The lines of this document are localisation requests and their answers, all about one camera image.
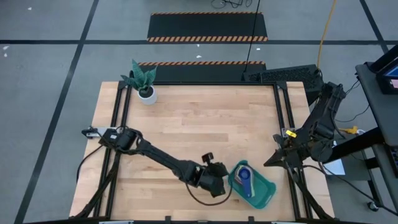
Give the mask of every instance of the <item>potted plant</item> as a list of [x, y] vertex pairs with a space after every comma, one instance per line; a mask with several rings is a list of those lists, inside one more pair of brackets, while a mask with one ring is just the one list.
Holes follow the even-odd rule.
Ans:
[[132, 71], [130, 71], [132, 72], [132, 78], [121, 75], [127, 85], [131, 85], [135, 90], [137, 90], [138, 97], [145, 105], [152, 105], [157, 99], [155, 88], [152, 85], [156, 76], [156, 68], [144, 73], [138, 63], [133, 60]]

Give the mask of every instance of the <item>gray desk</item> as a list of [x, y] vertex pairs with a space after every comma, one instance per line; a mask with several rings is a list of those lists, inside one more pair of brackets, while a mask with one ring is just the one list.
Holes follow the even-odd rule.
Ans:
[[[398, 95], [383, 95], [376, 82], [376, 74], [371, 72], [367, 65], [357, 65], [355, 69], [385, 143], [392, 147], [398, 147], [398, 134], [396, 131], [398, 128]], [[389, 161], [389, 149], [383, 144], [374, 144], [372, 149], [375, 158], [369, 160], [376, 161], [377, 167], [380, 168], [392, 203], [398, 211], [398, 178]], [[377, 191], [377, 184], [375, 186], [376, 189], [371, 187], [372, 194], [373, 197], [378, 197], [378, 195], [375, 195], [378, 192], [374, 192], [374, 190]]]

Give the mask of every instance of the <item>yellow cable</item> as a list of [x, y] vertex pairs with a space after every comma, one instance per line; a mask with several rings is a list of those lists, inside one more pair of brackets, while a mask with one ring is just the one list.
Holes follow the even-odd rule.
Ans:
[[333, 11], [335, 10], [336, 2], [337, 2], [337, 0], [333, 0], [333, 5], [331, 5], [331, 9], [330, 9], [330, 12], [329, 12], [328, 22], [326, 22], [325, 30], [323, 31], [323, 35], [322, 35], [322, 38], [321, 38], [321, 43], [319, 45], [318, 62], [317, 62], [317, 67], [318, 68], [319, 68], [319, 63], [320, 63], [320, 59], [321, 59], [323, 40], [325, 39], [326, 33], [328, 32], [329, 22], [330, 22], [330, 19], [331, 19], [331, 15], [333, 14]]

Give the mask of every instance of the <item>white paper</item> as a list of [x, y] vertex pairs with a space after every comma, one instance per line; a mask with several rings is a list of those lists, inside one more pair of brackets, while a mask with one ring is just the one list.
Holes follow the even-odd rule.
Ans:
[[[344, 166], [343, 166], [343, 162], [341, 161], [341, 159], [337, 159], [333, 162], [329, 162], [328, 164], [324, 164], [324, 166], [330, 170], [332, 173], [336, 174], [336, 175], [346, 175], [346, 172], [344, 171]], [[332, 175], [331, 173], [329, 173], [326, 169], [325, 172], [328, 175]]]

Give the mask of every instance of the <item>green leaf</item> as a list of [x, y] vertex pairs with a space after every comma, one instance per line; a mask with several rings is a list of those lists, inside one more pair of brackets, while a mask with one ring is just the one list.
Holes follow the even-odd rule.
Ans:
[[137, 83], [134, 81], [133, 78], [129, 78], [125, 75], [121, 75], [121, 77], [123, 78], [124, 82], [127, 83], [127, 85], [131, 85], [135, 90], [138, 89]]
[[134, 73], [134, 81], [138, 87], [143, 86], [146, 82], [146, 76], [134, 59], [132, 60], [132, 72]]
[[140, 87], [139, 89], [138, 89], [138, 92], [141, 92], [141, 93], [147, 93], [148, 92], [148, 85], [144, 85], [143, 87]]
[[155, 77], [156, 77], [156, 70], [157, 70], [157, 66], [156, 68], [152, 69], [151, 71], [147, 72], [147, 84], [150, 86], [153, 84], [153, 82], [155, 81]]

